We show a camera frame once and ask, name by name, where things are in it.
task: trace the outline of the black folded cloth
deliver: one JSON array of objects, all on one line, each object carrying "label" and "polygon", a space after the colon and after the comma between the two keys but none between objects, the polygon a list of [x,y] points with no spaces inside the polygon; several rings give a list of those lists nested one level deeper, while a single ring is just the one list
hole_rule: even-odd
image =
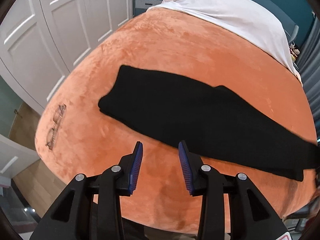
[{"label": "black folded cloth", "polygon": [[289,179],[320,166],[319,148],[224,86],[122,65],[100,111],[131,129],[190,152]]}]

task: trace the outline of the orange fleece surface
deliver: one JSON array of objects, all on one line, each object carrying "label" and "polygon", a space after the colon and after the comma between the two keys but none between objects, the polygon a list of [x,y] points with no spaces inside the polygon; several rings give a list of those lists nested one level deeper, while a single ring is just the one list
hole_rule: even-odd
[{"label": "orange fleece surface", "polygon": [[[219,26],[176,11],[150,10],[114,32],[68,76],[47,105],[35,139],[41,159],[65,183],[78,173],[101,174],[141,141],[144,156],[137,189],[131,197],[121,197],[122,216],[135,222],[196,233],[201,197],[189,196],[177,149],[99,111],[98,101],[111,90],[122,64],[224,85],[288,130],[316,141],[305,93],[284,66]],[[67,111],[50,151],[46,136],[58,104],[63,103]],[[261,143],[268,142],[261,138]],[[223,174],[247,174],[280,217],[304,206],[315,191],[313,170],[305,170],[304,181],[298,182],[225,161],[203,161]],[[225,205],[229,232],[226,198]]]}]

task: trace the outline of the white blanket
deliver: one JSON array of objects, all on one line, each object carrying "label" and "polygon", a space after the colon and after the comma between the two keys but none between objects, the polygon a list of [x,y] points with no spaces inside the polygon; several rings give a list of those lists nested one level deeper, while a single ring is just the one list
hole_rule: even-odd
[{"label": "white blanket", "polygon": [[184,12],[227,29],[248,40],[285,66],[301,82],[293,66],[281,22],[251,0],[177,0],[152,8]]}]

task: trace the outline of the stuffed toy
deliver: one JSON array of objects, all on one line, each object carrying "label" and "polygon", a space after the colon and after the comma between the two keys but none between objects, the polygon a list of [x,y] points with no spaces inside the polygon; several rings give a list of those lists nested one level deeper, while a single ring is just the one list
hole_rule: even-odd
[{"label": "stuffed toy", "polygon": [[294,42],[289,45],[289,48],[290,48],[292,62],[295,62],[298,58],[298,55],[300,54],[300,51],[297,48],[297,46],[294,44]]}]

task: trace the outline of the metal screw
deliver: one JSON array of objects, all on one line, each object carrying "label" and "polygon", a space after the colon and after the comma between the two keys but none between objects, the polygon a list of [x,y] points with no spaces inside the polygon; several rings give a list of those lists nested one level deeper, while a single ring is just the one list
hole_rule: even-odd
[{"label": "metal screw", "polygon": [[77,176],[76,176],[76,180],[77,181],[81,181],[81,180],[83,180],[84,179],[84,175],[83,174],[78,174]]},{"label": "metal screw", "polygon": [[121,167],[120,167],[119,165],[115,165],[115,166],[113,166],[113,167],[111,168],[111,170],[112,170],[113,172],[118,172],[118,171],[121,171]]},{"label": "metal screw", "polygon": [[210,171],[211,170],[211,167],[209,165],[202,165],[201,166],[201,170],[203,171]]},{"label": "metal screw", "polygon": [[247,175],[245,175],[244,173],[239,173],[238,174],[238,178],[241,180],[246,180],[247,179]]}]

